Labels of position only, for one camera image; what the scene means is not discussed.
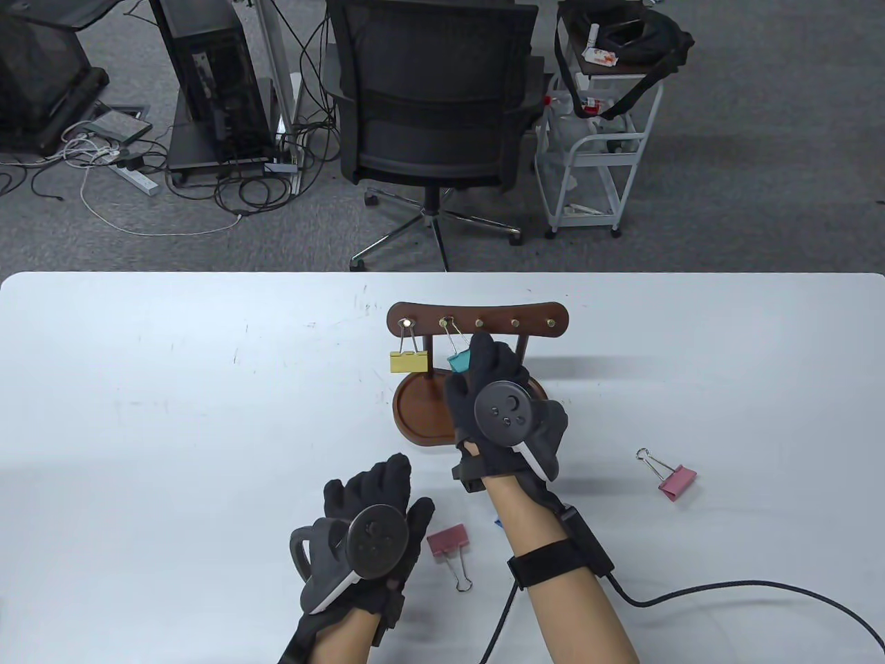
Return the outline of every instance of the bag strap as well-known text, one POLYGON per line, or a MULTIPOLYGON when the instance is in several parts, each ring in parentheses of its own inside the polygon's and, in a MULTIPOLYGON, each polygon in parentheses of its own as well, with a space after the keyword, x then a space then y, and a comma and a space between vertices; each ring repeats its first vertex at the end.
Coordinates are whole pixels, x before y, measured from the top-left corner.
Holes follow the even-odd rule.
MULTIPOLYGON (((562 4, 557 7, 556 27, 554 27, 555 33, 553 35, 553 53, 559 64, 559 79, 566 85, 566 89, 572 96, 574 114, 579 118, 593 118, 595 116, 592 113, 584 111, 584 107, 581 105, 581 99, 578 97, 578 89, 574 84, 574 78, 572 78, 572 72, 569 70, 566 56, 562 52, 562 45, 559 43, 560 20, 563 20, 563 26, 566 28, 566 36, 571 40, 571 35, 568 34, 568 26, 563 19, 562 4)), ((671 73, 679 71, 679 67, 684 65, 688 59, 689 49, 695 45, 695 40, 687 32, 680 31, 680 38, 681 43, 679 46, 663 56, 660 61, 652 67, 651 71, 645 74, 645 77, 636 83, 636 85, 627 92, 618 103, 612 106, 608 111, 600 113, 599 117, 603 118, 603 120, 613 120, 619 115, 626 113, 632 109, 636 102, 639 101, 639 98, 648 92, 648 90, 657 82, 664 80, 671 73)))

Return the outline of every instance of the chair base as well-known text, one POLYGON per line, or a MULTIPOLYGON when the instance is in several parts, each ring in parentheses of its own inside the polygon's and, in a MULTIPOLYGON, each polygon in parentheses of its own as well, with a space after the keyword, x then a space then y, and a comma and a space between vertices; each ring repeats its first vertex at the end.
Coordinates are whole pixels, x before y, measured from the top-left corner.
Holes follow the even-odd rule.
POLYGON ((481 228, 490 228, 492 230, 506 233, 508 235, 508 238, 510 239, 510 244, 514 246, 519 246, 520 244, 522 244, 522 231, 515 226, 510 226, 508 224, 501 223, 500 221, 493 221, 491 219, 483 219, 482 217, 474 217, 472 215, 460 214, 451 210, 443 210, 443 208, 441 207, 441 203, 451 195, 451 192, 452 189, 446 189, 441 193, 438 187, 425 187, 424 203, 419 203, 418 201, 413 201, 410 198, 398 196, 397 194, 391 194, 387 191, 376 189, 375 187, 369 187, 366 190, 365 196, 365 203, 367 207, 375 207, 379 204, 381 199, 383 199, 386 201, 392 201, 394 203, 404 205, 406 207, 410 207, 413 210, 418 211, 418 214, 406 221, 403 225, 394 228, 386 235, 383 235, 381 238, 367 246, 362 251, 354 254, 353 258, 350 259, 350 271, 365 271, 366 262, 364 261, 364 258, 366 256, 384 246, 385 244, 389 243, 391 240, 396 239, 406 230, 417 224, 419 221, 424 221, 425 225, 428 228, 433 229, 436 246, 439 248, 440 257, 442 258, 442 269, 445 272, 449 272, 449 258, 448 256, 446 256, 445 244, 443 243, 443 234, 440 232, 440 219, 461 221, 463 223, 471 224, 473 226, 478 226, 481 228))

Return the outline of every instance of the black glove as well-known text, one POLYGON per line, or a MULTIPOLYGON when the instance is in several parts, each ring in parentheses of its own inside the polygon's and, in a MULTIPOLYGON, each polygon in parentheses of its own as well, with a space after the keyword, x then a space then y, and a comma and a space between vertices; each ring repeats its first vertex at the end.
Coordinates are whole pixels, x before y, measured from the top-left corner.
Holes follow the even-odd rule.
POLYGON ((477 332, 470 340, 467 376, 453 373, 446 379, 445 400, 455 424, 456 443, 464 460, 469 460, 464 441, 476 444, 484 466, 483 476, 511 475, 528 469, 528 464, 519 454, 492 443, 482 434, 473 412, 476 397, 495 381, 511 381, 528 389, 528 378, 528 370, 509 345, 493 340, 488 332, 477 332))
POLYGON ((369 506, 390 505, 406 518, 409 525, 409 544, 389 575, 355 583, 325 611, 303 616, 295 636, 281 658, 281 664, 306 662, 316 643, 317 634, 344 620, 355 608, 381 616, 374 645, 378 644, 386 629, 392 629, 396 625, 403 609, 403 587, 418 562, 421 543, 435 510, 434 501, 430 498, 419 498, 407 510, 412 493, 411 476, 412 465, 408 458, 404 454, 394 454, 387 461, 376 463, 372 470, 355 475, 346 485, 341 480, 332 480, 326 484, 323 490, 323 512, 326 517, 350 521, 369 506))

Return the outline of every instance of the teal binder clip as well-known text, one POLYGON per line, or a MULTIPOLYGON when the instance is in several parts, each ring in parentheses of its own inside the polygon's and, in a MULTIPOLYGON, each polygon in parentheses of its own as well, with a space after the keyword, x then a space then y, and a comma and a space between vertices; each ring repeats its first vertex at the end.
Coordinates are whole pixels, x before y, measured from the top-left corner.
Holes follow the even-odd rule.
POLYGON ((470 368, 470 344, 467 341, 467 338, 458 329, 458 325, 455 323, 455 319, 451 316, 445 316, 440 319, 440 327, 445 330, 445 335, 449 338, 449 343, 451 344, 451 349, 455 352, 454 355, 450 355, 446 358, 449 361, 449 366, 451 370, 456 374, 464 374, 467 369, 470 368), (451 338, 451 332, 449 331, 449 325, 458 332, 458 335, 464 341, 464 344, 467 346, 467 349, 464 351, 458 351, 458 347, 455 345, 455 340, 451 338))

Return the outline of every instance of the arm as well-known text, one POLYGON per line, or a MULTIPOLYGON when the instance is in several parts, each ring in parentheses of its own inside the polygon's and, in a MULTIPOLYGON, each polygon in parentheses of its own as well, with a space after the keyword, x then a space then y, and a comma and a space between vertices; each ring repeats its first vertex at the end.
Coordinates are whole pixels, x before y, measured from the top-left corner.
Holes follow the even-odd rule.
MULTIPOLYGON (((472 443, 466 449, 477 454, 472 443)), ((483 479, 513 554, 567 539, 553 512, 526 495, 512 475, 483 479)), ((637 664, 639 658, 599 581, 586 567, 528 589, 555 664, 637 664)))
POLYGON ((381 617, 354 609, 347 617, 317 635, 310 664, 366 664, 381 617))

